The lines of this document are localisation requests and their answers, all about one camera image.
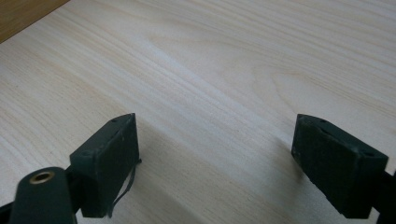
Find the wood grain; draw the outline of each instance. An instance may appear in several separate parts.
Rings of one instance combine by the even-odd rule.
[[[68,0],[0,0],[0,43]]]
[[[111,219],[347,220],[290,155],[297,113],[396,169],[394,1],[71,1],[0,45],[0,203],[135,112],[143,163]]]

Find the light wood surface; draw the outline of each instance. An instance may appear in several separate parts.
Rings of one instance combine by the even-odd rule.
[[[0,203],[135,112],[143,163],[114,217],[79,223],[348,220],[290,155],[297,113],[396,169],[396,2],[70,1],[0,45]]]
[[[0,43],[68,0],[0,0]]]

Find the plastic part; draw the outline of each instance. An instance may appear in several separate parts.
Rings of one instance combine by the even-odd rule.
[[[380,213],[377,224],[396,223],[396,173],[384,173],[374,208]]]
[[[9,223],[76,223],[64,170],[50,167],[24,177],[17,188]]]
[[[291,154],[345,217],[367,218],[388,157],[329,121],[298,115]]]
[[[70,155],[71,172],[82,179],[84,217],[111,214],[127,175],[139,162],[134,114],[110,120]]]

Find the brass insert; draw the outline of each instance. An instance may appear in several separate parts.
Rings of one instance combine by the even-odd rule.
[[[32,176],[32,178],[30,178],[30,183],[34,184],[34,185],[42,184],[42,183],[45,183],[45,182],[51,180],[54,176],[55,176],[55,173],[53,173],[52,171],[44,171],[44,172],[41,172],[39,174]]]

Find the wooden table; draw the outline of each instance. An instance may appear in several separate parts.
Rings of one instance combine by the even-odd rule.
[[[396,2],[76,1],[0,45],[0,203],[135,112],[143,163],[79,223],[375,223],[337,213],[290,155],[297,113],[396,169]]]

